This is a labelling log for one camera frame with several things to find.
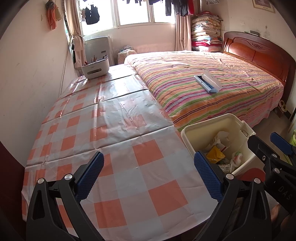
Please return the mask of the yellow snack wrapper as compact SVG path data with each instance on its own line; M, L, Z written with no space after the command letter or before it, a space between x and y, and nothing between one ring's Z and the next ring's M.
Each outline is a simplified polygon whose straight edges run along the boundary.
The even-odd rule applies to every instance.
M225 155L220 151L219 148L214 146L207 154L206 158L212 164L216 164L217 162L221 161L225 158Z

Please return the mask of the green white plastic bag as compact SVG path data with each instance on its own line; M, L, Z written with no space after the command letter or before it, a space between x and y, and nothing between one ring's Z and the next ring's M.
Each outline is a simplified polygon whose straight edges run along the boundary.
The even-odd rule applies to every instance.
M220 131L215 135L215 137L210 141L210 143L206 147L206 154L214 147L220 149L220 151L224 154L224 152L230 147L231 142L228 138L229 133L225 131ZM222 168L223 172L230 172L231 165L230 160L226 157L221 161L216 163L219 167Z

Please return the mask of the cream plastic trash bin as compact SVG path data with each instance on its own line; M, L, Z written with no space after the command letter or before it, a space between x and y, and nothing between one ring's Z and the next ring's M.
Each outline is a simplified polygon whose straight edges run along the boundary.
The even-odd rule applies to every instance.
M186 126L181 131L192 156L200 151L211 163L233 175L246 172L258 160L247 144L252 135L255 132L246 122L229 113Z

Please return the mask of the orange white checkered tablecloth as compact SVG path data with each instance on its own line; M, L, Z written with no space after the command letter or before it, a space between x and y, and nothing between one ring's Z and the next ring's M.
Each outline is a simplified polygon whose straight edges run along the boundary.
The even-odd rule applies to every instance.
M59 180L98 151L104 166L81 205L105 240L166 240L217 205L170 117L135 71L118 65L73 80L50 109L27 160L22 216L39 178Z

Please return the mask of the wooden red headboard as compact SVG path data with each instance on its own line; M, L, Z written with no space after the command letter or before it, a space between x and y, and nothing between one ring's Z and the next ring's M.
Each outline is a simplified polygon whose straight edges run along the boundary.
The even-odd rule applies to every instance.
M295 78L295 60L273 42L243 32L224 34L223 52L265 71L284 85L282 100L287 103Z

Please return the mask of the striped colourful bedspread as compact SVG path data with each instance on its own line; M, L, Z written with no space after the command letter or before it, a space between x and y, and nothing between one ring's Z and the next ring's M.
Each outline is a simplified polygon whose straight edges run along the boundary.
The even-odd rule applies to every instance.
M223 114L255 126L277 107L284 85L272 75L224 53L153 52L126 57L175 127Z

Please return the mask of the stacked folded quilts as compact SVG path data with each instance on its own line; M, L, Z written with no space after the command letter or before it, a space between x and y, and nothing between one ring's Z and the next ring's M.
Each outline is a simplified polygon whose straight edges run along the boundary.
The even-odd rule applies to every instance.
M191 20L191 43L193 51L221 52L222 20L210 11L204 11Z

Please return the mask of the pink window curtain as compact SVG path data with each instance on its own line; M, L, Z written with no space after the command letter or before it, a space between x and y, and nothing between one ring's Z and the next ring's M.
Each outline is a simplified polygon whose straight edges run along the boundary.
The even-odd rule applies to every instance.
M177 14L175 17L176 24L176 42L175 42L175 50L183 51L192 49L192 41L191 41L191 16L180 16Z

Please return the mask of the white storage caddy box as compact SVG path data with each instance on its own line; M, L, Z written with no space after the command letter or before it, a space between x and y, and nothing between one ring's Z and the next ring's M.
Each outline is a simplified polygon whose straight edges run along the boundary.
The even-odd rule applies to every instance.
M106 75L109 71L109 59L105 56L95 62L89 63L82 67L84 76L88 79L94 79Z

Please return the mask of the white air conditioner unit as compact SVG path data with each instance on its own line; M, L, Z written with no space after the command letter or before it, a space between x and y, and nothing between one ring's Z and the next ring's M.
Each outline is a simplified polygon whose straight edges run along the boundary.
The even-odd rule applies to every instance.
M93 58L101 59L107 56L109 59L109 65L114 65L114 59L112 55L112 47L109 37L97 37L89 40L85 40L85 55L86 61L91 63Z

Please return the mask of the orange hanging cloth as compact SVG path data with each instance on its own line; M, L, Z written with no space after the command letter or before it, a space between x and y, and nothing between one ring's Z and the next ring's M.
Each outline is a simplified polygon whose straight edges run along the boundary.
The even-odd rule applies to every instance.
M55 30L57 23L62 19L59 8L52 0L48 0L45 4L45 7L49 28L50 30Z

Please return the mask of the hanging dark clothes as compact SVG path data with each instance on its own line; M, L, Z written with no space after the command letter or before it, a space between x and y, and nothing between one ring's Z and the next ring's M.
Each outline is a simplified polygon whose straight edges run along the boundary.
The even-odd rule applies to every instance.
M171 23L176 16L194 15L198 1L79 1L81 20L99 29L119 26Z

